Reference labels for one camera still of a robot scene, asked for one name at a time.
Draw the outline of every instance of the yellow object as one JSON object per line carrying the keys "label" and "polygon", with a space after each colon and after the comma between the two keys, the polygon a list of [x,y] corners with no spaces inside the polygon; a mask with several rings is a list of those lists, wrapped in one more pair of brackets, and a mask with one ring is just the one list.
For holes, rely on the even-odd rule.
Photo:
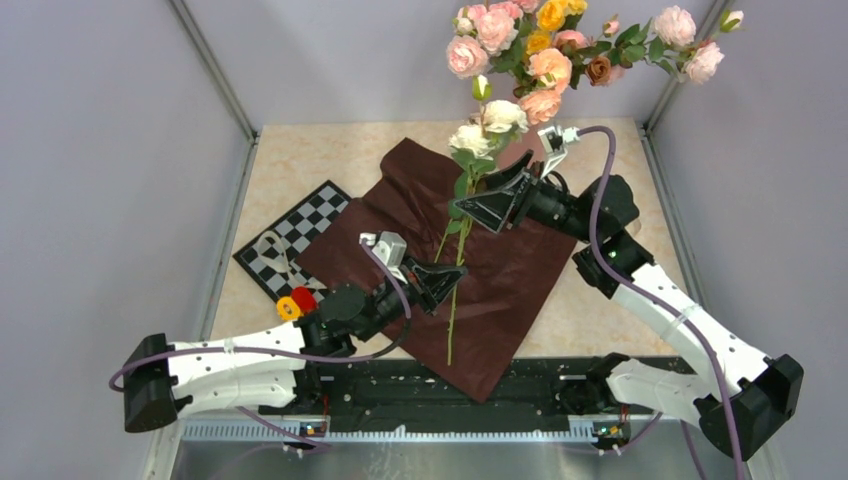
{"label": "yellow object", "polygon": [[542,30],[556,32],[565,23],[565,3],[563,0],[548,0],[536,12],[536,23]]}
{"label": "yellow object", "polygon": [[551,46],[551,34],[544,30],[536,30],[527,36],[527,56]]}
{"label": "yellow object", "polygon": [[290,322],[292,320],[297,320],[303,315],[303,312],[300,311],[300,307],[294,303],[291,297],[280,297],[277,300],[277,313],[280,314],[280,318],[283,319],[283,323]]}
{"label": "yellow object", "polygon": [[580,15],[589,7],[586,0],[557,0],[562,8],[565,9],[566,15]]}

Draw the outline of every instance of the chessboard pattern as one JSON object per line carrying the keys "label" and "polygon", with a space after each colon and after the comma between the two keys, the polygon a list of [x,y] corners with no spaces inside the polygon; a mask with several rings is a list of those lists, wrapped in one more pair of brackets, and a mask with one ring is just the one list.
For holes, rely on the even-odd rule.
{"label": "chessboard pattern", "polygon": [[[330,226],[333,220],[350,202],[350,197],[333,182],[327,181],[315,191],[306,196],[300,203],[283,214],[268,228],[256,235],[250,242],[233,255],[236,262],[250,275],[262,290],[275,303],[281,297],[291,294],[297,285],[305,284],[312,276],[297,264],[297,256],[306,250],[318,235]],[[259,254],[283,261],[283,255],[274,243],[263,252],[256,250],[259,238],[268,230],[273,230],[285,244],[291,276],[278,273],[267,266]],[[328,290],[311,290],[315,300],[321,301],[329,293]]]}

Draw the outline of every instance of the brown rose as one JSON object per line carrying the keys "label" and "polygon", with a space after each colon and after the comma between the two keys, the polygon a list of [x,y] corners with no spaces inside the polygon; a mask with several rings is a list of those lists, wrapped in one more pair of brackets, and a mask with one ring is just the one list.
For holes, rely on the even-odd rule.
{"label": "brown rose", "polygon": [[589,62],[588,67],[586,68],[586,75],[589,76],[589,80],[592,82],[592,86],[594,87],[597,84],[604,84],[607,80],[609,80],[610,72],[612,71],[612,65],[610,64],[609,58],[607,57],[595,57]]}

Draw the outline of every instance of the table surface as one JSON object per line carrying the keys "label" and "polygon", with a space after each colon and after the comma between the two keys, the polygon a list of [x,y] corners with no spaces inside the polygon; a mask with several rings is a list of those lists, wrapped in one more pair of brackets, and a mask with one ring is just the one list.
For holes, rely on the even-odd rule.
{"label": "table surface", "polygon": [[[624,176],[633,188],[641,211],[641,229],[635,238],[685,289],[636,123],[631,118],[568,119],[561,123],[566,127],[601,124],[613,129],[618,141],[613,173]],[[383,155],[405,137],[447,155],[447,139],[460,124],[461,121],[266,126],[231,253],[328,179],[351,197],[362,196],[380,179]],[[570,190],[580,192],[601,174],[606,152],[605,136],[586,136],[570,146],[568,157],[556,170],[566,178]],[[584,246],[578,243],[576,250]],[[211,338],[244,335],[279,323],[274,303],[230,257]],[[367,354],[388,345],[389,340],[377,335],[365,344],[355,343],[357,354]],[[569,261],[515,356],[587,356],[613,351],[628,355],[675,354],[635,315],[587,286],[574,262]],[[409,355],[399,348],[386,358]]]}

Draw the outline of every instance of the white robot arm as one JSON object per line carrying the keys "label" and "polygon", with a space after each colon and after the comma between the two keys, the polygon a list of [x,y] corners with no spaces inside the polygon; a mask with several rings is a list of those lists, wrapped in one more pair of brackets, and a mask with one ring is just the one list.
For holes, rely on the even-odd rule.
{"label": "white robot arm", "polygon": [[[735,415],[740,453],[747,460],[794,414],[803,369],[788,355],[772,359],[737,338],[680,290],[630,237],[625,227],[638,218],[639,209],[627,182],[609,174],[615,151],[611,131],[607,132],[611,148],[604,175],[579,196],[569,193],[565,180],[548,163],[559,163],[567,153],[566,145],[579,135],[604,130],[608,129],[577,132],[556,125],[541,130],[549,162],[531,165],[528,151],[511,167],[484,177],[481,193],[458,199],[454,206],[495,233],[530,218],[578,240],[597,242],[604,267],[611,268],[618,279],[598,263],[590,245],[574,255],[586,283],[635,313],[694,371],[683,375],[611,354],[598,360],[586,381],[560,395],[569,412],[582,414],[597,405],[642,405],[700,428],[713,445],[732,456],[721,395],[725,389]],[[670,314],[645,294],[681,315]],[[715,352],[718,368],[690,326]]]}
{"label": "white robot arm", "polygon": [[[406,255],[406,243],[395,233],[365,234],[361,241],[392,277],[371,294],[342,285],[294,322],[224,340],[168,343],[164,334],[143,339],[110,382],[124,395],[124,429],[154,430],[207,410],[314,401],[310,385],[317,379],[310,360],[350,362],[356,352],[351,336],[367,341],[407,307],[435,314],[467,273],[465,267],[425,264]],[[392,345],[367,358],[402,342],[408,321]],[[119,377],[123,387],[115,385]]]}

